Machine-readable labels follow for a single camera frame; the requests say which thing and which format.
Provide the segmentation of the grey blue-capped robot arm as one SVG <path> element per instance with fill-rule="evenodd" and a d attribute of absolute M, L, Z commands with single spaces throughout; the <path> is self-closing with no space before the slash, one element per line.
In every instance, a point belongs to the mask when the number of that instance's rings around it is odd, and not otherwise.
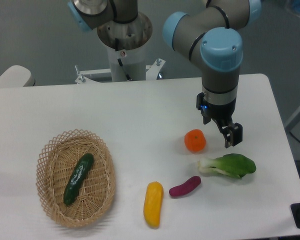
<path fill-rule="evenodd" d="M 71 0 L 68 8 L 84 31 L 96 30 L 108 49 L 114 82 L 146 79 L 144 48 L 153 26 L 139 11 L 136 0 Z M 163 24 L 164 42 L 201 71 L 202 91 L 196 108 L 203 123 L 216 123 L 226 147 L 243 140 L 243 128 L 234 123 L 243 41 L 238 33 L 261 13 L 259 0 L 206 0 L 191 16 L 178 11 Z"/>

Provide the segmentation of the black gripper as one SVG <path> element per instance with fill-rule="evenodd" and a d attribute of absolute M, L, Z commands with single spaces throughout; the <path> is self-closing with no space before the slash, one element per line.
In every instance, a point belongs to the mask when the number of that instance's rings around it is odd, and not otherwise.
<path fill-rule="evenodd" d="M 220 128 L 224 137 L 224 147 L 234 147 L 243 141 L 243 126 L 233 123 L 232 115 L 235 111 L 236 98 L 227 104 L 215 105 L 204 99 L 205 94 L 199 93 L 196 97 L 196 108 L 202 115 L 204 125 L 213 120 Z"/>

